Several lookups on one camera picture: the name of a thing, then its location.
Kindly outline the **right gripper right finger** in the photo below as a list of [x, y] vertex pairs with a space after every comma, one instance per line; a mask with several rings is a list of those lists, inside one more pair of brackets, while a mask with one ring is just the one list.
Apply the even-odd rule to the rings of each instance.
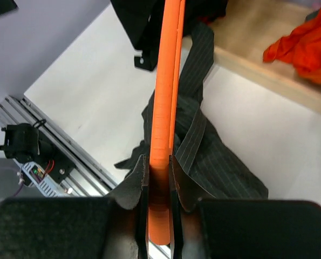
[[321, 258], [321, 206], [216, 199], [169, 159], [172, 258]]

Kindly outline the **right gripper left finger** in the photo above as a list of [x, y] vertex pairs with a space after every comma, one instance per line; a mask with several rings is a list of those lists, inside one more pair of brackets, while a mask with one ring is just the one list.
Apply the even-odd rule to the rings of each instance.
[[102, 197], [0, 201], [0, 258], [148, 258], [148, 166]]

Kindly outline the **orange hanger of grey shirt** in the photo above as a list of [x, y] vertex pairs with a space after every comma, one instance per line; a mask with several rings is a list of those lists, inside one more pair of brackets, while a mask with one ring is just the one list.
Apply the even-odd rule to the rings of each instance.
[[157, 245], [170, 243], [168, 169], [174, 144], [184, 16], [184, 1], [165, 2], [149, 157], [148, 234]]

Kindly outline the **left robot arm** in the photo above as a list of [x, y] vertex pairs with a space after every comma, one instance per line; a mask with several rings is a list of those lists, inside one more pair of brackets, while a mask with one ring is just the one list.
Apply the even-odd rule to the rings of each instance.
[[54, 146], [40, 138], [40, 130], [27, 123], [0, 127], [0, 159], [43, 164], [54, 158]]

